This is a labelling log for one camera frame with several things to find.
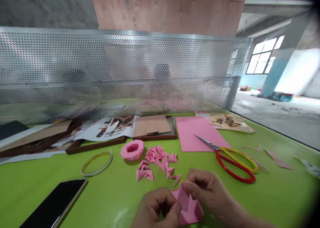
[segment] yellow scissors handle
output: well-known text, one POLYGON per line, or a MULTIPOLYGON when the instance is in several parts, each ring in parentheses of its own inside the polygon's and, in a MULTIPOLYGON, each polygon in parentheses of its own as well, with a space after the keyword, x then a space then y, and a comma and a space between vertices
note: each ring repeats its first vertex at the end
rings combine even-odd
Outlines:
POLYGON ((241 153, 240 151, 234 150, 234 149, 230 149, 230 148, 226 148, 226 147, 220 147, 220 150, 223 151, 224 153, 226 153, 228 156, 230 156, 235 162, 237 162, 238 164, 240 164, 243 167, 245 167, 248 170, 250 170, 252 173, 257 174, 259 172, 259 168, 256 165, 256 163, 252 159, 250 159, 248 156, 246 156, 245 154, 241 153), (253 165, 254 168, 252 169, 252 168, 248 167, 243 162, 241 162, 237 157, 232 155, 230 152, 233 152, 233 153, 236 153, 238 155, 241 155, 242 157, 247 159, 253 165))

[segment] perforated metal panel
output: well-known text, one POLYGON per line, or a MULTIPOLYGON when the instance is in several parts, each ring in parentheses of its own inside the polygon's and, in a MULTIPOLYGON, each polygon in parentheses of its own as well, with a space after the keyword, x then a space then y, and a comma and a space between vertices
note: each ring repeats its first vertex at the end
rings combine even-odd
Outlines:
POLYGON ((0 28, 0 123, 230 110, 251 41, 0 28))

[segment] tape roll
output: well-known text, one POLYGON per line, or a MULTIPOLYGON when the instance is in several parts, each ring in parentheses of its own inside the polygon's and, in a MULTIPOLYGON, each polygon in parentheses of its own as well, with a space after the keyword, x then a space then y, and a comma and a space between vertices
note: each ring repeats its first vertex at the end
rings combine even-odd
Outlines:
POLYGON ((101 173, 102 171, 104 171, 104 170, 110 165, 111 161, 112 161, 112 151, 111 151, 111 150, 110 150, 110 152, 102 152, 102 153, 99 153, 99 154, 91 157, 91 158, 84 164, 84 166, 83 166, 82 169, 81 169, 81 173, 82 173, 82 175, 83 175, 84 177, 92 177, 92 176, 95 176, 95 175, 101 173), (100 156, 102 156, 102 155, 110 155, 110 159, 109 159, 109 161, 105 164, 105 166, 103 166, 101 169, 99 169, 99 170, 97 170, 97 171, 95 171, 95 172, 85 173, 86 167, 87 167, 94 159, 96 159, 96 158, 98 158, 98 157, 100 157, 100 156))
POLYGON ((120 155, 126 161, 136 161, 140 159, 144 150, 144 143, 142 140, 133 140, 127 143, 120 152, 120 155))

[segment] scissors blade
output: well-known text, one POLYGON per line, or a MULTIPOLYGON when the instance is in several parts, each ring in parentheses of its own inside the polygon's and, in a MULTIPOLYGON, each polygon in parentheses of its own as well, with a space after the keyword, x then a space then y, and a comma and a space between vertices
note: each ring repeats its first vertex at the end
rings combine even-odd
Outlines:
POLYGON ((197 134, 195 134, 195 133, 193 133, 193 134, 194 134, 196 137, 198 137, 198 139, 200 139, 203 143, 205 143, 207 146, 209 146, 211 149, 213 149, 213 150, 215 150, 215 151, 217 151, 217 150, 220 149, 220 147, 212 144, 211 142, 207 141, 206 139, 202 138, 201 136, 199 136, 199 135, 197 135, 197 134))

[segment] phone screen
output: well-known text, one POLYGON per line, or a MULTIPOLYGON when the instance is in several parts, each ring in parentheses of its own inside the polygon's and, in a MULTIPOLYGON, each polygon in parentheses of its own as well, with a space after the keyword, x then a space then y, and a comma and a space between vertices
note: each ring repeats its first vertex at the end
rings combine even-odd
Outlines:
POLYGON ((20 227, 55 227, 85 183, 86 179, 60 183, 20 227))

